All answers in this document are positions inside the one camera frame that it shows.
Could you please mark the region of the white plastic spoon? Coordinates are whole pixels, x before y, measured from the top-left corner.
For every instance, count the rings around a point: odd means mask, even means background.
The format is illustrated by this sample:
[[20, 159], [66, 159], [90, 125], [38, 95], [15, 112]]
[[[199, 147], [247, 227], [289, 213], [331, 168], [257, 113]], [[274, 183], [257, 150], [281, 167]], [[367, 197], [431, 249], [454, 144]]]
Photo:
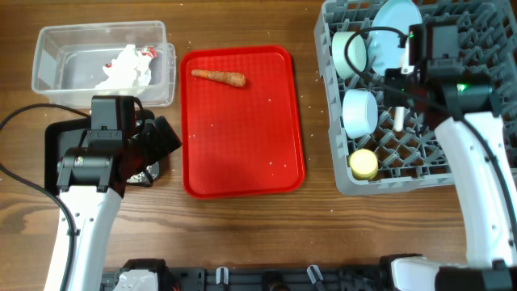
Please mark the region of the white plastic spoon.
[[404, 107], [396, 107], [395, 109], [393, 130], [396, 132], [401, 132], [404, 129], [405, 110]]

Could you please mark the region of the large light blue plate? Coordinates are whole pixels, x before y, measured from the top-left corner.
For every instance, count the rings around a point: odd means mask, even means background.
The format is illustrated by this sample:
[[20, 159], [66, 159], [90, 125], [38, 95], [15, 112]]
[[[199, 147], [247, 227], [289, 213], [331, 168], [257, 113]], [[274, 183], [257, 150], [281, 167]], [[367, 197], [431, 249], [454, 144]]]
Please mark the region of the large light blue plate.
[[[372, 27], [391, 27], [407, 34], [409, 27], [420, 24], [422, 16], [410, 0], [388, 0], [377, 12]], [[372, 69], [380, 76], [387, 69], [398, 68], [404, 49], [399, 47], [399, 37], [395, 32], [370, 32], [372, 41], [368, 46], [368, 56], [374, 58]]]

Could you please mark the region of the small light blue bowl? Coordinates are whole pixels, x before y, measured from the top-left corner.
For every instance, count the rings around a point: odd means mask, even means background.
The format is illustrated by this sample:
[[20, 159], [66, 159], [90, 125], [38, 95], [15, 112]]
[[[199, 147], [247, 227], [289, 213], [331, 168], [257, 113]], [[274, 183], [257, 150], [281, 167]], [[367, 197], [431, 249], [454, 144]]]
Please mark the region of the small light blue bowl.
[[376, 99], [369, 91], [348, 90], [343, 98], [343, 127], [350, 139], [375, 131], [378, 122]]

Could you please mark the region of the mint green rice bowl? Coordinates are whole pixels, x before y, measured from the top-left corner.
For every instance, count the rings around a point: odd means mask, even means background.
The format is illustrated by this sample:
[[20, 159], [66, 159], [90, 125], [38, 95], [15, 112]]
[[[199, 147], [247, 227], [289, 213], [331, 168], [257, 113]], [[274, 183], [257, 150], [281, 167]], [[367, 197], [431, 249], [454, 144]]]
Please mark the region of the mint green rice bowl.
[[[331, 43], [331, 52], [334, 67], [341, 79], [351, 78], [355, 71], [348, 65], [345, 58], [345, 47], [353, 32], [336, 32]], [[360, 36], [355, 37], [347, 50], [347, 55], [352, 65], [359, 71], [363, 71], [367, 64], [367, 50]]]

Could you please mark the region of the white napkin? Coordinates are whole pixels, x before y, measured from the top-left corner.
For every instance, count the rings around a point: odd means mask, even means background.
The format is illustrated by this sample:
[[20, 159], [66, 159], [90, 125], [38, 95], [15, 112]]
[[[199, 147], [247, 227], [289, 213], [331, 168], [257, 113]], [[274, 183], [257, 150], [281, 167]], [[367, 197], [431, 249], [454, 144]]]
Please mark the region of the white napkin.
[[95, 89], [108, 90], [147, 86], [152, 78], [150, 63], [143, 67], [120, 67], [115, 65], [111, 68], [103, 67], [103, 72], [107, 75], [107, 79], [96, 85]]

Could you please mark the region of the yellow plastic cup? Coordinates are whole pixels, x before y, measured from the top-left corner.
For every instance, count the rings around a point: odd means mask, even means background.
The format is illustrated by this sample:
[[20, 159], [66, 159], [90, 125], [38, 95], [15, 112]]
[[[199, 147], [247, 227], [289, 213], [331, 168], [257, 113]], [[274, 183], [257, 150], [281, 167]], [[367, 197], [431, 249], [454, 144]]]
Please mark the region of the yellow plastic cup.
[[352, 153], [348, 158], [348, 166], [357, 180], [373, 180], [379, 169], [377, 156], [367, 149], [360, 149]]

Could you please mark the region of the red snack wrapper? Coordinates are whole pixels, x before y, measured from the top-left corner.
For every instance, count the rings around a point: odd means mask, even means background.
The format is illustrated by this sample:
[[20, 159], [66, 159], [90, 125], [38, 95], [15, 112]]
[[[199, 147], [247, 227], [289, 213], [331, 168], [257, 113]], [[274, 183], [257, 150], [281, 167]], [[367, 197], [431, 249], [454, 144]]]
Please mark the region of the red snack wrapper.
[[137, 49], [134, 44], [128, 44], [117, 56], [112, 59], [110, 63], [104, 65], [105, 68], [112, 66], [126, 66], [126, 67], [143, 67], [157, 57], [157, 53], [152, 46], [146, 46]]

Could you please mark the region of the orange carrot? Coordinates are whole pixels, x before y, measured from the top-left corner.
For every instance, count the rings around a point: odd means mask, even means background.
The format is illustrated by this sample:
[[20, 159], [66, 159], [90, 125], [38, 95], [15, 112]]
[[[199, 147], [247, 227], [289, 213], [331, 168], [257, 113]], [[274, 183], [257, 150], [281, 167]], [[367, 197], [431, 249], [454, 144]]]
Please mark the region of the orange carrot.
[[221, 82], [230, 86], [243, 87], [246, 85], [246, 76], [237, 72], [193, 70], [191, 74], [197, 78], [204, 78], [214, 82]]

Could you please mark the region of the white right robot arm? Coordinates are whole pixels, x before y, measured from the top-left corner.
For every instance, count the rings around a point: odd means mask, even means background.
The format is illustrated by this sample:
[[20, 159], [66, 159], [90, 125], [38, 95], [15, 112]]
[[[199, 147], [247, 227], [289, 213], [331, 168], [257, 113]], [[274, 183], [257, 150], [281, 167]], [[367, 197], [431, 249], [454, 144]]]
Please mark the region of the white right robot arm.
[[466, 263], [422, 255], [392, 259], [396, 290], [514, 290], [516, 186], [506, 156], [502, 105], [488, 74], [469, 73], [454, 23], [414, 24], [401, 37], [410, 76], [385, 73], [385, 99], [428, 119], [452, 172], [466, 238]]

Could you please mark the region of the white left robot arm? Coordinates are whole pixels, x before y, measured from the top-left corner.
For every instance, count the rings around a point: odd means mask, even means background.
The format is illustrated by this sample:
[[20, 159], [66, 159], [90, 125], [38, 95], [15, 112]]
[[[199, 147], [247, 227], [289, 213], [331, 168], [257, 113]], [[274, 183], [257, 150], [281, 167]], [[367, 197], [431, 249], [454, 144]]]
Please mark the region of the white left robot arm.
[[58, 164], [60, 211], [45, 289], [97, 290], [129, 178], [181, 146], [167, 120], [136, 118], [139, 99], [95, 96], [90, 128]]

